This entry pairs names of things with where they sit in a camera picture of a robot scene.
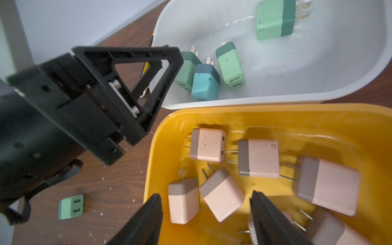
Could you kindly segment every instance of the yellow object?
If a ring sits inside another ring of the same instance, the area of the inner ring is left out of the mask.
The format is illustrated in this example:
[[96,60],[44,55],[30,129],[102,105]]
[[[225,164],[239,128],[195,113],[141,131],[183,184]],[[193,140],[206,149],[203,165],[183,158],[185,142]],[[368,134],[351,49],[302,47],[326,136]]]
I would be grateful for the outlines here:
[[[238,174],[237,155],[211,163],[225,167],[246,195],[244,204],[219,223],[201,195],[200,212],[186,225],[172,224],[169,215],[168,184],[178,178],[178,169],[187,167],[189,177],[205,179],[201,168],[206,161],[189,158],[194,128],[222,129],[226,150],[236,150],[237,140],[246,138],[277,140],[280,162],[295,164],[298,155],[308,155],[354,167],[361,172],[357,213],[353,217],[336,214],[375,245],[392,244],[392,109],[366,104],[270,105],[212,107],[176,111],[159,125],[151,144],[144,202],[154,193],[162,197],[163,223],[159,244],[239,244],[250,240],[237,233],[247,228],[252,191],[265,193],[282,211],[289,211],[301,224],[315,206],[291,191],[284,178],[254,178]],[[281,174],[293,169],[281,166]]]

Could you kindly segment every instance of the usb port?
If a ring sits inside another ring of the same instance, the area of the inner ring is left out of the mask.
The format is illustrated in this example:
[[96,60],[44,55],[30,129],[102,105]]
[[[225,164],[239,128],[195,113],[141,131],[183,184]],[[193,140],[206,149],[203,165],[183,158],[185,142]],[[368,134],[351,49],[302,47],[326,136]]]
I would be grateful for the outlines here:
[[237,77],[237,78],[231,80],[230,82],[234,82],[235,80],[238,80],[239,78],[240,78],[240,77]]

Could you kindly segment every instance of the wooden table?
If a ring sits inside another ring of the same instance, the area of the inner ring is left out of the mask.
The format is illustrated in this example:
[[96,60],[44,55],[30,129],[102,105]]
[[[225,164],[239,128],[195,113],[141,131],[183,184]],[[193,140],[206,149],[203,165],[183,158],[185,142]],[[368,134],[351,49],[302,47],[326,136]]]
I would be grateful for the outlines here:
[[[125,27],[101,46],[147,47],[155,23],[166,2]],[[131,87],[138,81],[143,64],[116,66],[121,78]],[[325,103],[371,103],[392,108],[392,65],[370,84],[343,98]],[[29,222],[15,227],[13,244],[62,245],[105,244],[142,206],[144,185],[153,134],[172,111],[161,108],[151,129],[136,146],[121,142],[126,154],[113,166],[104,166],[90,152],[79,175],[48,188],[31,200]],[[73,219],[59,220],[58,203],[68,196],[84,194],[84,213]]]

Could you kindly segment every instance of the mint green charger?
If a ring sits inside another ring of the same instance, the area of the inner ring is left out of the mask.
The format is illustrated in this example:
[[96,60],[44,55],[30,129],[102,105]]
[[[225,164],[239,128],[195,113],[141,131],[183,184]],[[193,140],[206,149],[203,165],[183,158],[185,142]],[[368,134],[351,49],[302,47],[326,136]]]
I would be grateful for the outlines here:
[[235,90],[245,85],[245,76],[238,57],[237,49],[233,42],[222,42],[222,46],[216,51],[219,67],[222,72],[222,78],[225,84]]
[[177,73],[174,82],[187,91],[192,91],[193,77],[195,74],[196,66],[201,64],[201,61],[193,52],[181,52],[184,60],[180,70]]
[[[258,40],[287,36],[293,33],[296,19],[296,0],[265,0],[258,3],[256,37]],[[299,10],[309,7],[305,1]],[[306,18],[309,13],[299,15]]]

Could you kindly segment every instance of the black plastic bracket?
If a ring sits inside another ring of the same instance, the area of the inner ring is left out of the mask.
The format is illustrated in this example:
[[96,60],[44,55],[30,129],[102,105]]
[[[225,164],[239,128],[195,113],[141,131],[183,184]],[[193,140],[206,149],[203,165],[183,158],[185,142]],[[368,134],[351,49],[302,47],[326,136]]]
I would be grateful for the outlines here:
[[250,208],[259,245],[313,245],[262,192],[253,191]]
[[[123,156],[118,143],[146,136],[166,93],[182,66],[176,47],[75,47],[69,53],[8,78],[31,105],[105,164]],[[164,72],[143,106],[137,100],[162,68]],[[127,89],[114,65],[148,62],[149,68]]]

